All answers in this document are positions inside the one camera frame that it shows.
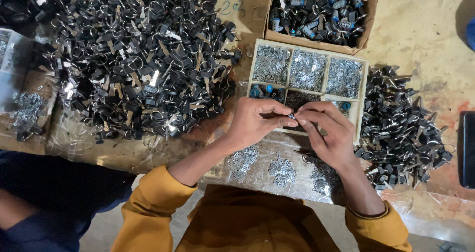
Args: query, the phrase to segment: black phone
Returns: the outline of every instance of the black phone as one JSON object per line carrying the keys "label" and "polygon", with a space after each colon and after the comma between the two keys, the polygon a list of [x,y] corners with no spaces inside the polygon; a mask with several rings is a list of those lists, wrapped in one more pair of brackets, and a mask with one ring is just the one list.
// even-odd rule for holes
{"label": "black phone", "polygon": [[464,160],[461,185],[475,189],[475,113],[464,115]]}

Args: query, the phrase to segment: navy blue clothing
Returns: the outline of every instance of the navy blue clothing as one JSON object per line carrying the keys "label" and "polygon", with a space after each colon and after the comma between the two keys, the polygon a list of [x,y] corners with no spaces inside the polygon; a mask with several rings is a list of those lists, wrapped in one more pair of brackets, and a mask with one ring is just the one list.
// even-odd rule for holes
{"label": "navy blue clothing", "polygon": [[0,252],[79,251],[94,215],[125,202],[135,177],[55,156],[0,150],[0,187],[40,210],[0,230]]}

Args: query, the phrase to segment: finger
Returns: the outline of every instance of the finger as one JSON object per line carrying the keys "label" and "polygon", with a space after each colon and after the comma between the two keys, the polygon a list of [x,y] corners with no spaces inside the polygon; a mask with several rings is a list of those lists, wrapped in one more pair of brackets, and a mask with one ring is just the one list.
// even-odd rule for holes
{"label": "finger", "polygon": [[301,106],[298,111],[318,111],[328,115],[331,119],[345,128],[351,129],[353,124],[336,108],[331,101],[307,103]]}
{"label": "finger", "polygon": [[301,111],[295,114],[295,118],[299,120],[318,122],[318,125],[329,135],[332,135],[332,137],[343,136],[346,134],[346,129],[342,125],[336,123],[328,115],[322,112]]}
{"label": "finger", "polygon": [[256,105],[257,114],[267,114],[274,112],[281,115],[290,115],[293,111],[274,99],[254,99],[254,104]]}
{"label": "finger", "polygon": [[304,119],[297,119],[297,121],[307,132],[308,138],[310,139],[310,143],[312,144],[312,148],[315,150],[315,152],[317,154],[323,154],[324,152],[327,152],[328,149],[326,147],[326,143],[320,132],[318,132],[317,128],[315,128],[315,125],[312,122]]}
{"label": "finger", "polygon": [[290,117],[280,115],[278,117],[266,119],[265,125],[268,129],[274,130],[279,127],[296,127],[298,126],[298,122]]}

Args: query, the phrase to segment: cardboard surface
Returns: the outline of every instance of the cardboard surface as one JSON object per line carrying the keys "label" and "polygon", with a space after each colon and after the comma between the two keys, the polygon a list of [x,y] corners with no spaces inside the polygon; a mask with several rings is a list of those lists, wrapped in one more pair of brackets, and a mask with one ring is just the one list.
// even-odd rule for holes
{"label": "cardboard surface", "polygon": [[[270,0],[268,4],[269,10],[267,12],[267,17],[269,16],[270,6],[272,4],[272,1],[273,0]],[[268,29],[269,28],[268,22],[266,23],[266,29],[264,31],[264,34],[265,34],[264,38],[267,40],[289,43],[289,44],[294,44],[294,45],[304,46],[304,47],[309,47],[309,48],[314,48],[314,49],[321,49],[321,50],[338,52],[342,54],[355,55],[361,49],[366,49],[366,47],[368,46],[368,40],[370,38],[371,29],[374,24],[374,17],[376,16],[377,3],[378,3],[378,0],[367,0],[365,2],[364,11],[365,13],[368,14],[368,16],[364,18],[365,31],[363,32],[363,36],[358,39],[358,47],[356,48],[351,48],[349,46],[341,46],[341,45],[336,45],[336,44],[331,44],[331,43],[312,41],[306,37],[289,36],[286,34],[275,32]]]}
{"label": "cardboard surface", "polygon": [[48,100],[44,108],[45,116],[39,117],[37,121],[38,126],[44,126],[45,132],[42,135],[33,134],[25,142],[17,142],[17,132],[13,128],[14,121],[10,118],[9,114],[0,115],[0,149],[44,155],[49,135],[49,122],[53,106],[56,102],[54,81],[46,72],[31,70],[25,76],[21,91],[29,94],[38,93],[41,97]]}

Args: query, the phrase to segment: cardboard box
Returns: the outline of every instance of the cardboard box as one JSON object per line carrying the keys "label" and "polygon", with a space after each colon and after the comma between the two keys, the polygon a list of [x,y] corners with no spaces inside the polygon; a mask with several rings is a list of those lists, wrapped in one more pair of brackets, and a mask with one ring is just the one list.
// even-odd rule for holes
{"label": "cardboard box", "polygon": [[[259,46],[272,46],[272,47],[280,47],[280,48],[285,48],[289,50],[290,52],[290,60],[289,60],[289,68],[287,70],[287,80],[285,85],[277,85],[277,84],[272,84],[272,83],[267,83],[267,82],[261,82],[261,81],[256,81],[253,79],[254,75],[254,67],[256,65],[256,57],[258,54],[258,47]],[[291,68],[292,68],[292,58],[294,57],[294,50],[295,49],[300,49],[305,52],[310,52],[310,53],[315,53],[315,54],[324,54],[328,56],[327,62],[324,68],[324,76],[323,76],[323,83],[322,87],[319,91],[310,91],[310,90],[303,90],[303,89],[298,89],[298,88],[293,88],[289,84],[290,80],[290,73],[291,73]],[[351,109],[348,114],[348,119],[355,125],[355,131],[353,133],[353,144],[354,145],[359,145],[359,137],[361,133],[361,124],[362,124],[362,119],[363,119],[363,112],[364,112],[364,99],[366,95],[366,81],[368,77],[368,69],[369,69],[369,63],[367,60],[363,58],[358,58],[350,55],[345,55],[341,53],[335,53],[335,52],[329,52],[329,51],[324,51],[324,50],[316,50],[316,49],[310,49],[310,48],[305,48],[305,47],[300,47],[292,44],[284,44],[280,42],[273,42],[269,40],[264,40],[264,39],[257,39],[256,44],[254,46],[254,54],[255,56],[252,58],[252,66],[251,66],[251,71],[249,74],[249,82],[247,85],[247,94],[246,96],[250,95],[251,92],[251,87],[254,84],[259,84],[259,85],[271,85],[273,88],[284,88],[285,89],[285,101],[284,105],[287,99],[287,94],[289,91],[299,91],[299,92],[304,92],[308,94],[315,94],[315,95],[320,95],[321,100],[324,101],[325,99],[327,100],[334,100],[334,101],[340,101],[340,102],[348,102],[351,104]],[[330,67],[330,60],[331,58],[338,58],[338,59],[344,59],[344,60],[351,60],[351,61],[357,61],[359,63],[362,63],[361,67],[361,81],[359,85],[359,94],[358,98],[353,99],[353,98],[345,98],[341,96],[335,96],[335,95],[330,95],[326,91],[326,85],[328,82],[328,73],[329,73],[329,67]],[[288,130],[288,129],[283,129],[283,128],[276,128],[274,131],[279,131],[279,132],[285,132],[285,133],[292,133],[292,134],[298,134],[298,135],[304,135],[308,136],[306,132],[299,132],[299,131],[294,131],[294,130]]]}
{"label": "cardboard box", "polygon": [[371,28],[373,27],[374,17],[376,16],[376,4],[378,2],[378,0],[367,0],[365,2],[364,11],[365,13],[368,14],[368,16],[364,18],[365,31],[363,32],[363,36],[357,40],[358,47],[351,48],[349,46],[341,46],[341,45],[336,45],[336,44],[312,41],[306,37],[289,36],[287,34],[282,34],[282,33],[270,30],[269,29],[269,12],[270,12],[270,7],[272,5],[272,1],[273,0],[269,1],[269,5],[267,8],[267,22],[265,24],[265,29],[263,33],[264,39],[284,42],[284,43],[289,43],[289,44],[294,44],[294,45],[304,46],[304,47],[309,47],[309,48],[314,48],[314,49],[333,51],[333,52],[338,52],[342,54],[349,54],[349,55],[355,55],[360,50],[366,49],[368,45],[368,40],[370,38]]}

